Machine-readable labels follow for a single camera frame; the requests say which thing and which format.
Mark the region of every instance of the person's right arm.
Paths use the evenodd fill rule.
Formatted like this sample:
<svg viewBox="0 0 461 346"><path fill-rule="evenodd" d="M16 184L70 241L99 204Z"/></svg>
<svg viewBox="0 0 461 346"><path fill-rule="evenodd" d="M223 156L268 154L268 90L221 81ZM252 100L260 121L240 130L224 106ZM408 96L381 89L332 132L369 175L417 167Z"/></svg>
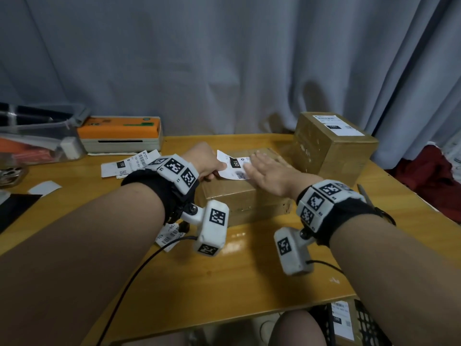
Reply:
<svg viewBox="0 0 461 346"><path fill-rule="evenodd" d="M321 180L263 154L251 161L244 166L249 176L283 197L296 199ZM330 249L393 344L461 344L461 270L435 251L376 215L345 222Z"/></svg>

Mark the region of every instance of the yellow wooden tabletop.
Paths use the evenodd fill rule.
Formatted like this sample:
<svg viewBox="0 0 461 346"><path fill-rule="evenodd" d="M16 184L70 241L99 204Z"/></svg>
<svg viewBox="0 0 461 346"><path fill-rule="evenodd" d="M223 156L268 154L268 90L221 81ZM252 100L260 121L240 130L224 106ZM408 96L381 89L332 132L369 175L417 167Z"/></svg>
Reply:
<svg viewBox="0 0 461 346"><path fill-rule="evenodd" d="M207 141L214 149L224 151L270 147L286 156L291 139L291 135L279 134L165 137L162 153L181 154L196 142ZM12 192L26 193L47 180L55 181L62 188L41 198L0 235L0 255L55 219L117 188L120 180L101 179L100 165L122 158L87 156L74 162L31 167L23 182L11 188ZM431 209L372 162L366 166L359 183L374 205L392 215L402 230L461 267L458 225ZM301 223L292 212L231 227L226 245L217 257L195 254L188 241L179 243L169 253L161 253L130 287L105 343L354 295L347 279L329 267L317 264L309 275L284 275L273 239L274 232L283 226L300 228ZM153 246L147 255L157 249ZM337 264L326 247L313 244L309 251L313 259ZM116 299L107 306L83 345L96 342Z"/></svg>

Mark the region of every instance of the scissors blade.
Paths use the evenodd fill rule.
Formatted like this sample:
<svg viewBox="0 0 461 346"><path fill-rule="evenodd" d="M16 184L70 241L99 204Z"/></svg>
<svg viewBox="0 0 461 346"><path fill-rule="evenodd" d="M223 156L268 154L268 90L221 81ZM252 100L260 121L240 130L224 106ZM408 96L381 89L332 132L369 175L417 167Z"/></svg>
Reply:
<svg viewBox="0 0 461 346"><path fill-rule="evenodd" d="M366 203L367 203L368 205L374 207L372 201L370 200L370 197L367 195L367 193L366 193L365 189L363 188L363 186L362 186L362 185L357 185L357 188L359 189L359 193L360 193L361 195L363 195L363 197L365 198Z"/></svg>

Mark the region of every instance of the hand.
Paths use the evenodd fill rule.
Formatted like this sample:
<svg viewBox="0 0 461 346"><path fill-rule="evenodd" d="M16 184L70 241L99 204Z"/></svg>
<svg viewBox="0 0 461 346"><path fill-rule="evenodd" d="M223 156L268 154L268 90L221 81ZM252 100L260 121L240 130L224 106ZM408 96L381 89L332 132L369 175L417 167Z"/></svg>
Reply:
<svg viewBox="0 0 461 346"><path fill-rule="evenodd" d="M250 158L252 165L243 165L248 176L263 190L276 196L296 200L305 188L323 180L320 176L294 169L280 156L275 161L257 151Z"/></svg>
<svg viewBox="0 0 461 346"><path fill-rule="evenodd" d="M200 142L182 155L182 158L192 163L200 174L199 180L204 177L208 180L214 178L213 172L226 169L227 164L216 159L216 152L206 142Z"/></svg>

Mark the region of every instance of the red cloth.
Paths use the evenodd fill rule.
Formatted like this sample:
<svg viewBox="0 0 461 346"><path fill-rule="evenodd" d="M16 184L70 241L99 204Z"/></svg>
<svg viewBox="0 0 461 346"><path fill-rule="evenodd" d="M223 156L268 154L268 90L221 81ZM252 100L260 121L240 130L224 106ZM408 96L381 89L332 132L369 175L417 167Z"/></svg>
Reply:
<svg viewBox="0 0 461 346"><path fill-rule="evenodd" d="M461 184L436 146L425 146L415 160L400 160L389 174L457 223L461 223Z"/></svg>

